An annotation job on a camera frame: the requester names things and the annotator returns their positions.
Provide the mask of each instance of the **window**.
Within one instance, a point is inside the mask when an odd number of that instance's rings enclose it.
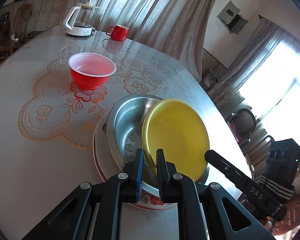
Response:
[[[239,90],[276,141],[300,145],[300,55],[281,41]]]

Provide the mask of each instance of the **red plastic bowl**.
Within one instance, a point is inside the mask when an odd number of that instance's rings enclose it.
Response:
[[[68,63],[74,82],[86,90],[100,87],[117,70],[112,60],[90,52],[74,54]]]

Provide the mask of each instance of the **kettle base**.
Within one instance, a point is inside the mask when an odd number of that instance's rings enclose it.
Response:
[[[72,27],[72,30],[67,29],[67,33],[71,36],[76,37],[86,37],[89,36],[92,32],[91,28],[82,28],[82,27]]]

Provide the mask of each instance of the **curtain rod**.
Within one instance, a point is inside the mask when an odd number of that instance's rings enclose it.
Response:
[[[267,21],[269,21],[269,22],[274,23],[273,21],[268,20],[267,18],[261,16],[260,14],[259,14],[258,16],[259,16],[259,19],[260,19],[260,20],[263,18],[263,19],[265,19],[265,20],[267,20]],[[300,43],[300,40],[299,40],[296,36],[294,36],[292,33],[288,32],[286,29],[280,27],[279,25],[277,25],[277,26],[278,26],[279,28],[283,29],[290,37],[294,38],[297,42]]]

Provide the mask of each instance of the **electric kettle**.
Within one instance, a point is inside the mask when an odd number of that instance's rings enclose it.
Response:
[[[92,31],[95,31],[95,28],[92,26],[95,21],[95,11],[98,8],[90,2],[87,2],[87,4],[79,3],[77,6],[73,6],[63,21],[63,25],[67,28],[67,33],[76,37],[89,36]]]

